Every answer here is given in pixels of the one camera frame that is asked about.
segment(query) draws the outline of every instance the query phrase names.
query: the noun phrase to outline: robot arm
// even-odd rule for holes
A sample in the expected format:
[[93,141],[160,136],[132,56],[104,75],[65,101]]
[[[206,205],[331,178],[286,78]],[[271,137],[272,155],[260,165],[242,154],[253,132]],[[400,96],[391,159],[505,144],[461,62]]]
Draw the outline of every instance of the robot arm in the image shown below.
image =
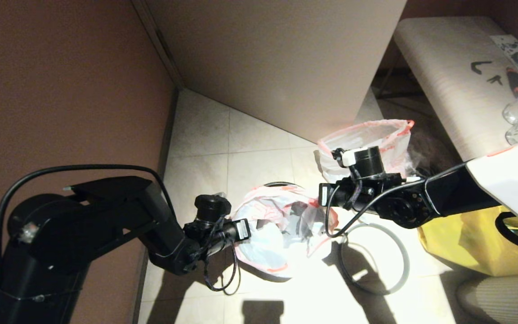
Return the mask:
[[197,216],[181,229],[150,180],[123,176],[68,188],[73,195],[37,195],[12,211],[0,323],[68,323],[90,263],[133,238],[156,266],[183,275],[249,237],[246,220],[225,219],[231,205],[220,195],[197,197]]
[[[505,205],[511,213],[497,218],[497,229],[518,245],[518,236],[502,223],[507,217],[518,216],[518,145],[427,179],[407,179],[407,183],[400,174],[384,172],[377,147],[347,152],[337,149],[333,157],[350,169],[351,176],[335,184],[321,183],[319,204],[360,211],[345,227],[367,209],[397,225],[415,228],[436,217]],[[327,234],[335,237],[344,230]]]

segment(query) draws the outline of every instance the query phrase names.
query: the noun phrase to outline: plastic bag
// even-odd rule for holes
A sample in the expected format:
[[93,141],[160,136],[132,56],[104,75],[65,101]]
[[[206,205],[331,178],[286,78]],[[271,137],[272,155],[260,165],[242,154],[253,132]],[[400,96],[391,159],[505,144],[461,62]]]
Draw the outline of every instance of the plastic bag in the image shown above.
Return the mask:
[[[518,275],[518,246],[498,232],[495,219],[505,207],[434,219],[419,228],[419,239],[431,254],[487,275]],[[518,217],[505,220],[518,232]]]
[[[291,278],[310,259],[331,252],[325,212],[299,186],[258,187],[245,195],[233,220],[247,219],[251,238],[236,243],[237,258],[276,277]],[[329,230],[339,221],[329,213]]]
[[319,146],[319,162],[323,177],[327,182],[335,183],[349,176],[347,168],[341,168],[333,160],[331,151],[337,148],[345,150],[378,146],[383,166],[388,173],[400,173],[406,176],[406,168],[411,165],[407,154],[407,146],[411,138],[411,127],[414,121],[401,119],[385,119],[367,121],[336,131],[321,138]]

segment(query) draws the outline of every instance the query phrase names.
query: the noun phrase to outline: black cable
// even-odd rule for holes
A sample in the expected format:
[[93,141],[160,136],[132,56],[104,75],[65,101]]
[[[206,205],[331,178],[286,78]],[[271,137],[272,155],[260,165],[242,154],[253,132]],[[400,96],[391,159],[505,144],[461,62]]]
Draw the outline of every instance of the black cable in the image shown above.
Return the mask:
[[201,254],[203,254],[204,252],[207,253],[207,250],[209,250],[209,248],[211,248],[211,240],[213,240],[213,236],[215,234],[215,232],[217,231],[217,229],[221,226],[223,227],[223,221],[225,219],[223,217],[220,217],[214,224],[213,224],[213,227],[211,228],[211,231],[210,231],[210,234],[209,236],[207,237],[207,241],[205,242],[205,244],[201,245],[201,248],[199,248],[199,251],[197,252],[199,254],[199,256],[201,256]]
[[[353,277],[349,274],[349,271],[347,271],[347,267],[345,266],[345,262],[343,261],[343,245],[344,244],[347,244],[347,246],[349,245],[349,233],[351,233],[356,228],[361,228],[364,226],[376,228],[377,230],[381,230],[382,232],[384,232],[385,234],[390,236],[390,238],[392,238],[395,241],[395,244],[397,244],[397,247],[399,247],[399,250],[401,251],[401,256],[403,256],[403,274],[401,275],[401,278],[399,279],[399,281],[397,281],[397,283],[395,283],[395,285],[389,289],[379,291],[379,290],[373,290],[373,289],[370,289],[368,287],[361,285],[355,279],[353,279]],[[360,224],[353,226],[350,230],[348,230],[347,233],[343,234],[343,238],[341,239],[341,242],[339,244],[338,252],[339,252],[339,269],[343,272],[343,275],[345,276],[345,278],[349,278],[351,284],[354,285],[355,287],[362,289],[368,293],[372,293],[373,295],[378,295],[378,296],[390,295],[391,293],[394,293],[394,292],[398,291],[399,289],[401,289],[401,287],[403,287],[403,285],[405,285],[405,283],[407,282],[407,279],[409,279],[409,271],[411,269],[411,261],[409,260],[409,253],[407,252],[407,249],[405,249],[405,245],[403,244],[403,242],[401,242],[401,240],[395,235],[395,233],[391,232],[385,226],[381,226],[379,224],[373,224],[373,223],[370,223],[370,224],[360,223]]]
[[301,187],[297,184],[294,184],[294,183],[291,183],[291,182],[287,182],[287,181],[276,181],[276,182],[269,182],[269,183],[265,183],[263,185],[263,187],[284,187],[284,186],[298,186],[298,187]]
[[145,168],[144,166],[132,166],[132,165],[128,165],[128,164],[79,164],[79,165],[73,165],[73,166],[54,166],[52,168],[45,168],[42,170],[37,170],[35,172],[32,172],[32,173],[22,177],[19,180],[17,180],[17,182],[14,183],[8,189],[8,191],[5,193],[5,195],[1,199],[1,202],[0,202],[0,267],[1,267],[1,258],[2,258],[2,236],[3,236],[3,227],[4,227],[4,217],[5,217],[5,212],[9,205],[9,202],[11,201],[15,192],[20,187],[22,187],[25,183],[27,183],[39,176],[56,173],[56,172],[80,171],[80,170],[136,170],[136,171],[148,172],[148,173],[152,174],[152,176],[156,179],[157,183],[161,187],[161,190],[163,191],[163,194],[165,196],[165,200],[167,201],[167,205],[169,206],[169,209],[171,210],[173,217],[175,217],[175,210],[173,209],[173,205],[171,205],[171,199],[169,197],[169,193],[167,192],[167,189],[165,189],[163,180],[161,180],[161,177],[157,174],[157,172],[155,172],[154,170],[152,170],[150,168]]
[[367,209],[369,209],[377,201],[382,199],[382,197],[385,197],[386,195],[392,193],[393,191],[405,189],[405,188],[408,188],[408,187],[413,187],[413,186],[419,185],[419,184],[424,183],[424,182],[425,182],[425,180],[418,180],[418,181],[415,181],[415,182],[405,183],[405,184],[402,184],[401,186],[393,187],[393,188],[390,188],[390,189],[387,189],[387,190],[383,191],[382,193],[377,195],[377,197],[374,197],[371,201],[369,201],[367,203],[367,205],[365,205],[365,207],[361,208],[361,210],[349,221],[349,223],[347,223],[347,225],[345,225],[343,228],[341,228],[339,230],[339,232],[337,232],[335,234],[331,234],[329,232],[329,209],[331,208],[330,206],[331,206],[331,201],[333,199],[334,193],[337,191],[337,188],[339,188],[339,186],[337,186],[335,188],[335,190],[333,190],[333,193],[331,193],[331,197],[329,197],[329,203],[328,203],[329,207],[327,207],[327,211],[325,212],[325,232],[327,233],[327,236],[329,236],[330,238],[337,238],[337,237],[341,236],[343,233],[345,233],[345,231],[351,225],[353,225],[353,223],[355,223],[356,220],[358,220],[363,215],[363,213],[366,212]]
[[236,253],[236,258],[233,260],[233,266],[234,267],[235,267],[236,262],[237,262],[237,272],[239,273],[239,275],[238,275],[239,280],[237,281],[237,287],[235,288],[235,290],[233,292],[227,292],[227,287],[230,285],[230,283],[228,283],[225,286],[225,289],[223,290],[223,293],[225,295],[228,295],[228,296],[235,295],[239,291],[239,287],[241,287],[241,267],[239,266],[239,263],[237,261],[237,253]]
[[233,244],[231,245],[231,249],[233,251],[233,272],[231,274],[231,278],[229,279],[228,283],[221,288],[213,287],[213,284],[210,283],[209,273],[208,273],[208,269],[207,269],[207,267],[209,265],[209,258],[205,257],[205,259],[204,259],[205,266],[203,268],[203,276],[205,277],[205,284],[207,284],[207,287],[209,289],[211,289],[212,291],[224,291],[225,289],[227,289],[227,287],[229,287],[229,285],[232,283],[233,279],[235,279],[235,274],[237,272],[238,265],[237,265],[237,254],[235,252],[235,247],[233,246]]
[[504,223],[505,219],[511,217],[516,217],[516,215],[509,211],[500,213],[497,219],[495,219],[495,227],[504,238],[509,240],[509,242],[511,242],[512,244],[518,246],[518,235],[513,233]]
[[363,189],[363,181],[361,179],[361,174],[359,173],[359,171],[357,171],[357,169],[354,166],[350,166],[349,169],[351,170],[351,179],[353,180],[353,182],[357,182],[355,191],[353,192],[353,194],[351,195],[351,197],[348,200],[349,205],[350,205],[349,209],[352,209],[353,206],[355,205],[355,202],[357,201],[357,198],[359,198],[359,195],[361,194],[361,191]]
[[405,183],[405,184],[402,184],[400,186],[393,187],[393,188],[390,188],[390,189],[387,189],[387,190],[383,191],[382,193],[380,193],[379,195],[374,197],[371,201],[369,201],[367,203],[367,205],[365,205],[365,207],[361,208],[361,210],[358,211],[357,214],[349,221],[349,223],[347,223],[347,225],[345,225],[343,228],[341,228],[339,230],[339,232],[337,232],[335,234],[331,234],[329,232],[329,209],[331,208],[331,203],[333,202],[333,197],[335,196],[335,193],[337,192],[337,189],[339,188],[339,186],[337,186],[333,190],[333,192],[331,193],[331,196],[329,197],[329,202],[327,203],[328,207],[327,207],[327,211],[325,211],[325,232],[327,233],[327,236],[329,236],[330,238],[337,238],[337,237],[341,236],[343,233],[345,233],[345,231],[351,225],[353,225],[353,223],[355,223],[356,220],[358,220],[363,215],[363,213],[365,213],[377,201],[382,199],[382,197],[385,197],[386,195],[392,193],[393,191],[397,191],[397,190],[400,190],[400,189],[405,189],[405,188],[408,188],[408,187],[413,187],[413,186],[416,186],[416,185],[420,185],[422,183],[425,184],[425,193],[427,193],[427,199],[429,200],[429,203],[431,205],[433,205],[433,202],[430,200],[429,193],[426,190],[427,183],[429,181],[437,180],[437,179],[442,178],[442,177],[444,177],[444,176],[446,176],[446,175],[448,175],[448,174],[450,174],[452,172],[455,172],[456,170],[466,166],[466,164],[467,164],[467,162],[463,162],[461,164],[453,166],[452,168],[449,168],[448,170],[445,170],[444,172],[440,172],[439,174],[431,176],[431,177],[429,177],[427,179],[420,179],[420,180],[417,180],[417,181],[414,181],[414,182]]

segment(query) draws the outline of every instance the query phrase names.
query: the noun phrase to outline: yellow bag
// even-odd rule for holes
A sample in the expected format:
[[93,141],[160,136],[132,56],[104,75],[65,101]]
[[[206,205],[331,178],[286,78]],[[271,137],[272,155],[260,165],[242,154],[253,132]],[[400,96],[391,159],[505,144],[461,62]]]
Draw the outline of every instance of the yellow bag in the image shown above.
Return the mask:
[[[434,219],[419,228],[419,239],[427,252],[487,275],[518,275],[518,246],[504,238],[495,219],[505,207]],[[518,230],[518,217],[505,220]]]

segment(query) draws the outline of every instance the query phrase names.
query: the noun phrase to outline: floor tile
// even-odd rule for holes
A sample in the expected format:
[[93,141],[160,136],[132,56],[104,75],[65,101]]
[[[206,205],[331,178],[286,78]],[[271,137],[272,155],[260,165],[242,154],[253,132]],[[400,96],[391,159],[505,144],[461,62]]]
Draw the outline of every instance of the floor tile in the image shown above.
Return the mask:
[[438,276],[441,285],[447,295],[447,301],[453,312],[453,317],[457,323],[471,323],[471,324],[488,324],[488,322],[481,320],[465,311],[460,305],[457,298],[457,287],[471,280],[479,280],[487,278],[487,275],[479,273],[467,268],[458,268],[453,271],[442,273]]
[[228,155],[171,157],[167,160],[164,183],[183,226],[195,219],[195,197],[227,192]]
[[397,323],[456,323],[438,276],[411,278],[400,291],[386,299]]
[[225,296],[144,301],[139,324],[223,324]]
[[294,182],[290,150],[229,154],[228,199],[235,211],[253,188],[274,181]]
[[289,133],[289,147],[290,148],[310,148],[317,146],[317,144],[310,142],[304,138],[300,138],[297,135]]
[[[334,278],[340,278],[335,271]],[[328,323],[330,318],[349,323],[390,323],[383,297],[368,297],[328,277],[311,277],[284,291],[238,293],[226,297],[225,323]]]
[[[225,269],[223,253],[210,257],[209,279],[214,286],[220,286],[220,275]],[[174,275],[154,266],[150,262],[147,265],[145,283],[143,285],[143,302],[153,300],[170,300],[193,297],[209,297],[217,295],[210,290],[204,281],[203,262],[199,262],[198,268],[185,275]]]
[[229,115],[229,152],[289,148],[286,131],[246,113],[231,109]]
[[[372,214],[367,214],[362,219],[385,226],[401,240],[411,262],[409,277],[426,277],[452,271],[452,268],[425,251],[416,229],[402,228],[392,221],[380,219]],[[389,283],[397,281],[402,271],[402,257],[391,238],[376,229],[360,228],[350,234],[349,240],[370,253],[378,264],[377,270],[383,279]]]
[[229,107],[191,90],[177,101],[169,156],[228,152]]
[[[223,278],[226,281],[232,275],[233,263],[232,257],[226,256],[226,268],[223,271]],[[261,273],[261,271],[239,261],[239,269],[233,279],[232,285],[229,285],[225,292],[228,295],[239,293],[261,293],[271,292],[274,294],[285,293],[286,290],[292,289],[296,283],[295,279],[278,279],[276,277],[269,278],[269,275]]]

